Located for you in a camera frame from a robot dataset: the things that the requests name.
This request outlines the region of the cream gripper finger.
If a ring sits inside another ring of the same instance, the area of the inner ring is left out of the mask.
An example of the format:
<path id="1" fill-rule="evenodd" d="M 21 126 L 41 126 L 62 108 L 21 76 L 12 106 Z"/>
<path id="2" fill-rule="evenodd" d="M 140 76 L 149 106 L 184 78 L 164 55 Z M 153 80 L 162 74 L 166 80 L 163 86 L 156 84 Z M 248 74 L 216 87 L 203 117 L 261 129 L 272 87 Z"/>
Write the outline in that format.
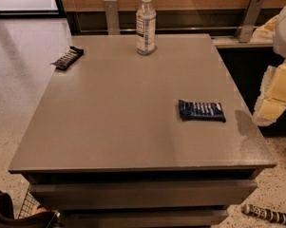
<path id="1" fill-rule="evenodd" d="M 258 39 L 273 39 L 273 33 L 276 26 L 277 16 L 269 19 L 264 25 L 260 26 L 253 32 L 253 37 Z"/>
<path id="2" fill-rule="evenodd" d="M 253 122 L 258 126 L 268 126 L 286 110 L 286 60 L 278 67 L 267 67 L 259 91 Z"/>

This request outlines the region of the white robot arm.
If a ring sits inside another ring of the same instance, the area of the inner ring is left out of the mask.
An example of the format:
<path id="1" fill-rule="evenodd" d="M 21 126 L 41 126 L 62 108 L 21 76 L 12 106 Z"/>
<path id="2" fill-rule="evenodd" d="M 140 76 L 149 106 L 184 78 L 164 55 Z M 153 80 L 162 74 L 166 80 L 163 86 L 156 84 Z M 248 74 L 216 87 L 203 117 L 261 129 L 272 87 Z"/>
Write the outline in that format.
<path id="1" fill-rule="evenodd" d="M 272 35 L 274 53 L 284 59 L 278 67 L 267 67 L 254 107 L 253 122 L 257 126 L 268 126 L 286 110 L 286 6 L 256 34 L 258 37 Z"/>

